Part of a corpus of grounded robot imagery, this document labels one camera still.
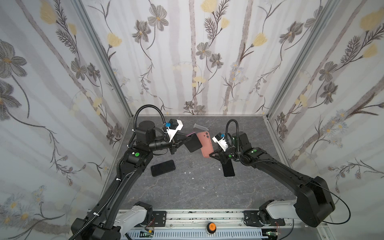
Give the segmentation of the black phone lying flat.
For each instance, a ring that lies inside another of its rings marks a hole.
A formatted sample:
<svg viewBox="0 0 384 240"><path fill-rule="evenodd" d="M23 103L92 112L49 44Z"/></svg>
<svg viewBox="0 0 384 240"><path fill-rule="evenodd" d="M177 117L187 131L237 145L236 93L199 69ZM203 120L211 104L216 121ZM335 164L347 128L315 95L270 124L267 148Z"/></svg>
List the black phone lying flat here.
<svg viewBox="0 0 384 240"><path fill-rule="evenodd" d="M151 174L153 177L172 172L176 170L175 162L173 160L165 161L151 166Z"/></svg>

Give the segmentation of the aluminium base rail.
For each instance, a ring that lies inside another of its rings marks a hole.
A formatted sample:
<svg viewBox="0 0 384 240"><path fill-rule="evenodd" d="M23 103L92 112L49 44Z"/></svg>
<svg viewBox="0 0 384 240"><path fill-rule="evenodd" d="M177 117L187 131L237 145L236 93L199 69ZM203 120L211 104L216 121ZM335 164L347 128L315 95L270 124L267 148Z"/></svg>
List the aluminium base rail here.
<svg viewBox="0 0 384 240"><path fill-rule="evenodd" d="M251 221L256 210L154 210L148 226L137 225L122 234L123 240L289 240L304 224L276 220Z"/></svg>

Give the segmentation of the pink phone case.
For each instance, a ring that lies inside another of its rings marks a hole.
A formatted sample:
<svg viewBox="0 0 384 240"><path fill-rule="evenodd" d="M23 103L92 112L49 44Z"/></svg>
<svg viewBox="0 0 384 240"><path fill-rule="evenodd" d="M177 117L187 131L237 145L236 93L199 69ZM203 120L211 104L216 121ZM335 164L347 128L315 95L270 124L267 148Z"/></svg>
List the pink phone case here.
<svg viewBox="0 0 384 240"><path fill-rule="evenodd" d="M204 158L210 158L210 154L214 151L212 140L209 132L199 132L197 137L202 145L201 151Z"/></svg>

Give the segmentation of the phone with pink case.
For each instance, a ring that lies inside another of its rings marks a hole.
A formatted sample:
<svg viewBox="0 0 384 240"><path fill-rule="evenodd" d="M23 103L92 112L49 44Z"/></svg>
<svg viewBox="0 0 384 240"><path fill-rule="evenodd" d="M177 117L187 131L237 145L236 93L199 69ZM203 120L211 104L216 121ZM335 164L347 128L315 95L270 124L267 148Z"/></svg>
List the phone with pink case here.
<svg viewBox="0 0 384 240"><path fill-rule="evenodd" d="M187 135L186 142L184 144L190 153L193 153L203 147L196 133Z"/></svg>

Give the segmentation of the black phone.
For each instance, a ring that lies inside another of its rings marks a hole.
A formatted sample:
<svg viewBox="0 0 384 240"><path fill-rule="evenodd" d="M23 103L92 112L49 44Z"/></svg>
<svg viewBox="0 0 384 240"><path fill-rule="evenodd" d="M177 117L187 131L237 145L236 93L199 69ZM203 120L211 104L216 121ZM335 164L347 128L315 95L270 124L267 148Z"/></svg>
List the black phone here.
<svg viewBox="0 0 384 240"><path fill-rule="evenodd" d="M175 162L173 160L165 161L151 166L151 174L153 177L172 172L176 170Z"/></svg>
<svg viewBox="0 0 384 240"><path fill-rule="evenodd" d="M234 171L233 163L231 160L228 160L227 163L222 164L222 167L223 167L224 177L228 178L228 177L235 176L235 171Z"/></svg>

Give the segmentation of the orange emergency stop button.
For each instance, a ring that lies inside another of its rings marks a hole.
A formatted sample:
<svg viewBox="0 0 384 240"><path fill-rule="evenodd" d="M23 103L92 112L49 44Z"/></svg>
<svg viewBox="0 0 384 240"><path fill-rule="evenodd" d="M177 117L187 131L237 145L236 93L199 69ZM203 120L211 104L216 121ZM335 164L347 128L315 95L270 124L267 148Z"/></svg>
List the orange emergency stop button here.
<svg viewBox="0 0 384 240"><path fill-rule="evenodd" d="M206 230L209 234L214 234L216 231L217 231L217 226L215 223L208 223L207 226L206 226Z"/></svg>

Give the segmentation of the clear plastic tube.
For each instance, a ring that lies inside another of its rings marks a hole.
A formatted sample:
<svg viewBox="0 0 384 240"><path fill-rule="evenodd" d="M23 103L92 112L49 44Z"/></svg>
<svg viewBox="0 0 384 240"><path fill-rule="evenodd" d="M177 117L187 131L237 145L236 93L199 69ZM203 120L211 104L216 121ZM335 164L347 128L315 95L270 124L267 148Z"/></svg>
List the clear plastic tube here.
<svg viewBox="0 0 384 240"><path fill-rule="evenodd" d="M194 129L198 129L198 130L202 130L202 131L209 131L208 128L204 127L204 126L201 126L201 125L198 125L198 124L194 124Z"/></svg>

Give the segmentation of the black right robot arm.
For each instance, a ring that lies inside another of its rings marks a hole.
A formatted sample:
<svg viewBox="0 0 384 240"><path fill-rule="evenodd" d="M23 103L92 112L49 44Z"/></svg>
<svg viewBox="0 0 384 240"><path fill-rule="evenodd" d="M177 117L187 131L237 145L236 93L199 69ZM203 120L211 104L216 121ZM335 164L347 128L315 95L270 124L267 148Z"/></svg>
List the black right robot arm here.
<svg viewBox="0 0 384 240"><path fill-rule="evenodd" d="M244 166L258 169L288 188L295 196L291 201L269 200L259 207L252 224L257 227L270 225L279 219L301 220L310 227L317 227L334 210L335 204L327 182L321 177L312 178L299 173L275 160L261 148L252 147L244 132L226 137L217 134L213 137L219 148L210 157L222 164L238 160Z"/></svg>

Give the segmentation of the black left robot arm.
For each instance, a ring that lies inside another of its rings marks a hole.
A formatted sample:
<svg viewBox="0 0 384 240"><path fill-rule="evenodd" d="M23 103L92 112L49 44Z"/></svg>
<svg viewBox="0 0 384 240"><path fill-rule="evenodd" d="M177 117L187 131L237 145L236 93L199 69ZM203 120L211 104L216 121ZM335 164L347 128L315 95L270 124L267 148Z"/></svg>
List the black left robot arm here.
<svg viewBox="0 0 384 240"><path fill-rule="evenodd" d="M174 154L191 137L181 133L181 120L164 122L162 129L154 122L143 121L134 126L127 151L117 164L116 176L107 191L85 218L77 218L72 226L72 240L119 240L133 227L152 220L152 207L137 203L121 215L118 212L129 191L143 174L155 151L169 150Z"/></svg>

